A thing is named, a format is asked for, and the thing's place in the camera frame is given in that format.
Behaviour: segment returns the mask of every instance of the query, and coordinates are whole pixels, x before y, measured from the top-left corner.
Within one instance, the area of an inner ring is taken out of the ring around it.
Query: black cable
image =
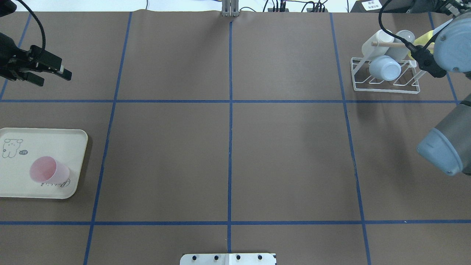
[[[319,0],[317,3],[316,3],[316,6],[311,10],[311,12],[320,12],[322,11],[322,3],[321,1]]]
[[[309,3],[309,2],[312,2],[312,1],[309,1],[309,2],[306,2],[306,1],[298,1],[298,0],[284,0],[286,2],[297,2],[297,3]]]
[[[244,9],[244,8],[248,8],[248,9],[252,10],[253,12],[256,12],[255,10],[253,10],[253,9],[250,8],[250,7],[243,7],[243,8],[241,8],[241,9],[239,9],[239,11],[242,11],[242,9]]]
[[[262,12],[265,12],[265,8],[267,7],[267,4],[268,4],[268,0],[265,2],[265,5],[263,6]]]
[[[325,0],[323,3],[322,3],[322,12],[325,12],[325,3],[327,3],[328,0]]]
[[[309,2],[306,2],[306,3],[304,4],[304,7],[302,7],[301,12],[303,12],[304,9],[306,8],[306,6],[307,6],[308,4],[310,4],[310,3],[312,3],[312,10],[314,10],[314,7],[315,7],[315,4],[316,4],[316,3],[314,3],[313,1],[309,1]]]
[[[393,34],[392,32],[386,30],[386,28],[384,28],[383,24],[382,24],[382,14],[384,13],[384,9],[386,8],[386,6],[391,3],[392,0],[387,0],[386,3],[384,3],[383,7],[381,8],[380,10],[380,13],[378,15],[378,22],[380,24],[380,28],[387,34],[387,35],[390,35],[390,36],[393,36],[394,38],[398,39],[398,40],[401,40],[405,45],[406,47],[409,45],[412,45],[412,43],[408,42],[406,39],[404,39],[403,37],[399,37],[397,36],[396,34]]]
[[[44,51],[46,50],[46,34],[44,33],[44,27],[42,27],[42,24],[41,24],[41,21],[39,21],[39,18],[36,16],[36,14],[31,10],[31,8],[29,8],[29,6],[27,6],[23,0],[17,0],[18,2],[20,2],[24,8],[26,8],[26,10],[28,10],[28,12],[30,12],[31,16],[34,18],[34,20],[36,20],[36,22],[38,23],[38,26],[39,26],[39,29],[41,30],[41,37],[42,37],[42,47],[41,47],[41,51],[39,52],[38,56],[36,58],[33,58],[31,61],[23,64],[23,65],[20,65],[20,66],[14,66],[14,67],[0,67],[0,70],[16,70],[16,69],[20,69],[20,68],[23,68],[25,66],[28,66],[32,63],[35,63],[38,59],[37,58],[41,58],[42,54],[44,53]]]
[[[435,33],[435,34],[429,39],[429,41],[427,42],[427,44],[425,44],[425,46],[423,47],[423,49],[428,48],[428,46],[430,45],[430,43],[435,42],[435,40],[437,39],[437,37],[439,36],[439,34],[440,34],[448,25],[449,25],[449,24],[447,24],[447,25],[444,26],[441,30],[439,30],[437,33]]]

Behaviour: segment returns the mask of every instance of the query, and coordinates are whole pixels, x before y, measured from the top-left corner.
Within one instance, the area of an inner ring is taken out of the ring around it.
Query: wooden dowel
[[[371,43],[371,46],[379,47],[392,47],[392,48],[405,48],[406,46],[402,42],[380,42],[378,45],[377,41]],[[428,46],[427,49],[433,50],[433,43]]]

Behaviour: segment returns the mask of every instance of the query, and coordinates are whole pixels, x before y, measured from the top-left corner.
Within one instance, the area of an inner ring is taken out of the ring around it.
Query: white tray
[[[66,199],[79,183],[88,135],[69,129],[0,129],[0,197]],[[32,163],[53,157],[70,169],[62,184],[36,183],[29,176]]]

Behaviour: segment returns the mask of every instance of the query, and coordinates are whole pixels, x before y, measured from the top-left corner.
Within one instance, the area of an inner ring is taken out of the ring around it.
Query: white cup
[[[396,33],[396,35],[406,39],[406,41],[410,43],[413,43],[415,41],[414,33],[408,30],[401,30],[398,33]],[[394,38],[394,42],[402,43],[402,41],[396,38]],[[385,55],[393,58],[395,61],[401,61],[401,60],[404,60],[404,58],[407,56],[408,53],[409,53],[408,48],[389,48],[388,51],[385,53]]]
[[[38,183],[64,183],[69,175],[70,169],[52,157],[40,157],[30,167],[30,177]]]
[[[394,37],[388,35],[383,30],[377,31],[373,36],[371,36],[363,45],[361,46],[361,52],[363,53],[363,57],[368,56],[367,60],[372,60],[375,57],[384,55],[389,47],[375,47],[371,46],[371,43],[374,41],[378,42],[393,42]]]
[[[381,55],[370,63],[370,74],[377,79],[392,81],[401,74],[401,66],[393,58]]]

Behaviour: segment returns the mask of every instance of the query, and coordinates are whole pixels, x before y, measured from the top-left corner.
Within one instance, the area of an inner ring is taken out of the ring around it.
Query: blue tape line
[[[70,221],[0,221],[0,225],[90,225],[90,222],[70,222]]]
[[[370,220],[366,224],[471,224],[471,220]]]
[[[95,225],[227,225],[226,221],[164,221],[164,222],[100,222],[96,221]]]
[[[450,73],[448,73],[448,72],[447,72],[447,79],[448,79],[448,84],[450,84],[451,93],[453,94],[453,98],[455,99],[455,102],[458,105],[458,104],[460,104],[460,101],[456,97],[455,88],[453,87],[453,83],[451,82],[451,78],[450,78]]]
[[[321,225],[362,224],[362,221],[232,221],[232,225]]]
[[[0,102],[16,103],[112,103],[112,99],[2,99]]]
[[[2,99],[0,102],[15,103],[113,103],[113,99]],[[343,103],[343,100],[186,100],[186,99],[118,99],[116,103]],[[346,103],[459,103],[458,100],[345,100]]]
[[[231,221],[232,225],[358,225],[361,220],[352,221]],[[471,219],[430,220],[365,220],[365,224],[471,224]],[[75,221],[0,221],[0,225],[90,225],[91,222]],[[95,221],[94,226],[178,226],[178,225],[227,225],[226,221]]]
[[[435,29],[431,12],[429,12],[429,20],[430,20],[430,25],[432,26],[432,29]],[[448,84],[450,84],[451,93],[453,94],[453,98],[455,99],[455,104],[458,105],[460,104],[460,102],[458,101],[456,97],[455,88],[453,87],[453,83],[451,82],[450,74],[448,72],[447,72],[447,79],[448,79]]]
[[[456,100],[346,100],[346,103],[456,103]]]
[[[335,28],[334,28],[334,23],[333,23],[333,16],[332,13],[329,13],[330,15],[330,23],[331,23],[331,28],[332,28],[332,38],[333,38],[333,47],[335,50],[335,59],[337,60],[337,72],[339,74],[339,82],[340,82],[340,90],[342,93],[342,100],[343,100],[343,112],[345,115],[345,122],[347,124],[347,133],[349,136],[349,144],[350,144],[350,154],[353,160],[353,167],[355,169],[355,181],[357,183],[357,198],[358,198],[358,206],[360,209],[360,217],[362,221],[362,228],[363,228],[363,239],[365,241],[365,251],[366,251],[366,260],[368,262],[368,265],[371,265],[371,256],[370,256],[370,248],[368,244],[368,236],[366,234],[366,225],[365,225],[365,214],[363,212],[363,202],[361,199],[361,191],[360,191],[360,181],[358,180],[358,170],[357,170],[357,162],[355,160],[355,151],[353,149],[353,140],[351,136],[351,130],[350,130],[350,121],[349,121],[349,116],[348,116],[348,110],[347,110],[347,102],[345,99],[345,90],[343,88],[343,78],[342,78],[342,72],[340,68],[340,59],[339,59],[339,51],[337,48],[337,39],[335,37]]]
[[[433,18],[432,18],[432,13],[429,12],[429,20],[430,20],[430,25],[432,26],[432,29],[435,29],[435,25],[433,24]]]
[[[229,103],[229,100],[118,99],[118,103]]]
[[[105,149],[103,151],[103,158],[102,158],[102,161],[101,161],[100,176],[98,178],[97,192],[95,194],[95,203],[93,205],[93,212],[92,212],[92,217],[91,217],[89,237],[88,237],[88,240],[87,240],[87,248],[85,249],[85,257],[83,259],[83,265],[86,265],[88,263],[88,257],[89,257],[89,253],[90,253],[91,239],[92,239],[92,236],[93,236],[93,228],[94,228],[94,225],[95,225],[94,223],[95,223],[95,218],[96,218],[96,215],[97,215],[98,199],[100,198],[100,189],[101,189],[101,183],[102,183],[102,180],[103,180],[103,172],[105,171],[105,160],[106,160],[106,155],[108,153],[108,145],[109,145],[109,141],[110,141],[111,127],[113,125],[114,111],[116,109],[116,101],[118,99],[118,92],[119,92],[119,84],[120,84],[120,80],[121,80],[122,66],[124,64],[124,56],[126,55],[126,46],[128,44],[129,29],[130,29],[130,26],[131,26],[131,18],[132,18],[132,12],[129,12],[128,27],[126,29],[126,36],[124,37],[124,45],[123,45],[123,48],[122,48],[121,62],[120,62],[119,72],[118,72],[118,79],[116,80],[116,88],[115,88],[115,91],[114,91],[114,99],[113,99],[113,106],[111,108],[110,122],[108,124],[108,132],[106,133]]]
[[[301,100],[263,100],[263,99],[245,99],[245,100],[234,100],[234,103],[342,103],[342,100],[336,99],[319,99],[319,100],[308,100],[308,99],[301,99]]]
[[[229,155],[227,170],[227,252],[231,253],[231,222],[232,222],[232,21],[229,22]]]
[[[24,39],[24,36],[26,35],[26,30],[28,29],[30,21],[31,21],[31,14],[29,14],[28,19],[26,20],[26,24],[24,25],[23,33],[21,33],[20,41],[18,42],[18,48],[20,48],[21,44],[23,44],[23,39]],[[0,92],[0,99],[2,99],[3,94],[5,94],[7,84],[8,84],[8,79],[6,79],[5,82],[3,83],[3,87]]]

